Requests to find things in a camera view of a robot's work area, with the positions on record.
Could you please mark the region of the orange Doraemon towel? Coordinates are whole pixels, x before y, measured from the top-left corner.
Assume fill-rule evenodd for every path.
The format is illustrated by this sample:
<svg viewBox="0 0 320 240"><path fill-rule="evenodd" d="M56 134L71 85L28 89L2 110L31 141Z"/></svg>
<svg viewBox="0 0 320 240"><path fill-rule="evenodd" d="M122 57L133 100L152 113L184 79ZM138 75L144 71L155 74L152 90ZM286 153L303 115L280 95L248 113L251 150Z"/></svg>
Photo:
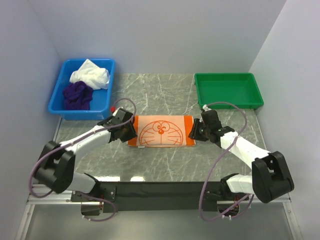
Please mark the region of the orange Doraemon towel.
<svg viewBox="0 0 320 240"><path fill-rule="evenodd" d="M127 142L131 147L193 147L189 138L194 118L191 115L136 115L133 127L137 137Z"/></svg>

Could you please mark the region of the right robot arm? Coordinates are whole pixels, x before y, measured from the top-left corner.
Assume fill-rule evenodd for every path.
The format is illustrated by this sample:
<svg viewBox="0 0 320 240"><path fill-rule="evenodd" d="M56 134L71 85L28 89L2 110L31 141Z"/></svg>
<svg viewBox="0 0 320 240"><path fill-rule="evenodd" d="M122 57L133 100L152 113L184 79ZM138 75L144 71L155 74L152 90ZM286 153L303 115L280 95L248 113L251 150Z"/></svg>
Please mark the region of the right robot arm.
<svg viewBox="0 0 320 240"><path fill-rule="evenodd" d="M295 188L282 153L262 149L241 137L233 128L222 126L215 110L203 111L200 118L194 119L188 136L196 141L210 141L229 151L251 170L247 175L233 173L222 178L216 196L231 200L237 194L249 194L266 204Z"/></svg>

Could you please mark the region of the white towel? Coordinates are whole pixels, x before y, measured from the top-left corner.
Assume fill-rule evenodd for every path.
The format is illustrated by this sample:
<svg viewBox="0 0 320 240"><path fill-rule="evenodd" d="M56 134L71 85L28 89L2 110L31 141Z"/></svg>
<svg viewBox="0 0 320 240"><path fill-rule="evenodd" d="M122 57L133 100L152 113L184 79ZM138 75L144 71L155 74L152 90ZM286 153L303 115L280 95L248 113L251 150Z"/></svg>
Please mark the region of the white towel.
<svg viewBox="0 0 320 240"><path fill-rule="evenodd" d="M69 82L72 84L84 82L93 90L107 90L109 88L110 73L106 68L98 67L91 60L86 59L80 68L71 74Z"/></svg>

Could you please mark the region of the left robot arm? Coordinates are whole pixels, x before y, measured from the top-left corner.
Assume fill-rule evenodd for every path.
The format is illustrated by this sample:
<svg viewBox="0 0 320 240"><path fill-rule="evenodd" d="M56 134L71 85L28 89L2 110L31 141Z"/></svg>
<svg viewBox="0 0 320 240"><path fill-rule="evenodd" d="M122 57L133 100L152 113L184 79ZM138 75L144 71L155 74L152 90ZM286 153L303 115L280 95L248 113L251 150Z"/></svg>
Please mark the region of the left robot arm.
<svg viewBox="0 0 320 240"><path fill-rule="evenodd" d="M31 195L38 197L32 187L32 179L36 179L51 192L60 194L70 190L81 193L89 201L97 200L102 194L101 182L87 173L76 173L76 163L96 147L116 140L125 143L135 138L135 115L118 108L110 117L75 138L60 143L48 142L30 173L28 187Z"/></svg>

